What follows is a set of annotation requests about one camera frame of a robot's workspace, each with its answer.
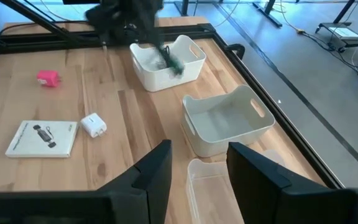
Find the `pink block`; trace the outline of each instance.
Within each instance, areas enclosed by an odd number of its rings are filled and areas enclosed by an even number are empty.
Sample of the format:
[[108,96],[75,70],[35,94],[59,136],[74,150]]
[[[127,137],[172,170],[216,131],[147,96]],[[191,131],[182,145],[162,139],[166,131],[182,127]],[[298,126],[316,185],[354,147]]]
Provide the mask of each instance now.
[[37,75],[38,82],[43,86],[59,86],[59,74],[52,70],[41,70]]

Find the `white power adapter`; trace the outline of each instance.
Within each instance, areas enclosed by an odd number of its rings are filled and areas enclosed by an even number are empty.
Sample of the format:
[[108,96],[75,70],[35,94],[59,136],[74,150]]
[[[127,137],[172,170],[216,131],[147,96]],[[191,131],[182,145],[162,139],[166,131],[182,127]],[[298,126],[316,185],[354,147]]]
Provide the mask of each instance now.
[[107,130],[106,123],[96,113],[83,118],[81,125],[92,138],[102,135]]

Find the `wooden table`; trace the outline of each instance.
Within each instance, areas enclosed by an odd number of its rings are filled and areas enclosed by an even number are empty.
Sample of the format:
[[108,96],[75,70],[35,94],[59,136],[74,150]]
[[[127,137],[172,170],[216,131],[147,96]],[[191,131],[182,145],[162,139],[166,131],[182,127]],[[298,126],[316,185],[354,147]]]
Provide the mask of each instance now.
[[[202,17],[164,18],[161,26],[205,23]],[[67,24],[67,29],[89,29]],[[41,27],[15,28],[10,33],[45,32]],[[196,40],[207,60],[191,83],[149,93],[132,69],[127,47],[59,50],[0,55],[0,191],[91,190],[109,182],[163,139],[173,141],[173,175],[167,223],[190,223],[185,192],[186,168],[195,158],[180,124],[181,99],[229,93],[245,83],[212,40]],[[43,88],[39,70],[57,70],[59,88]],[[81,128],[69,159],[10,159],[5,151],[24,119],[79,121],[94,113],[108,131],[92,139]],[[292,171],[322,183],[316,172],[277,123],[250,145],[258,152],[275,149]],[[204,161],[221,161],[225,155]]]

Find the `instruction booklet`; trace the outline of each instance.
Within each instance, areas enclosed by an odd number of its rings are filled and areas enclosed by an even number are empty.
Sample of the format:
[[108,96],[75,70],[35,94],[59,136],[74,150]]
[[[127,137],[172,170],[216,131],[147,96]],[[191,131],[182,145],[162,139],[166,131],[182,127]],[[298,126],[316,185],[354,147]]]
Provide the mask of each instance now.
[[70,157],[77,128],[75,121],[23,121],[5,155]]

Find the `white device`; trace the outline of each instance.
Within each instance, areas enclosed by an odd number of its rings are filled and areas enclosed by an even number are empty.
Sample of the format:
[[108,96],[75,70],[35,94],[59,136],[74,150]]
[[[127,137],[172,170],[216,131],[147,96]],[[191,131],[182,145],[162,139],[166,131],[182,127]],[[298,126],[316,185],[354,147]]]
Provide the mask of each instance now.
[[75,121],[23,121],[5,155],[70,157],[77,127]]
[[329,30],[331,30],[335,36],[341,40],[358,40],[358,34],[347,27],[330,27]]
[[107,130],[106,123],[96,113],[83,118],[81,124],[92,138],[102,135]]

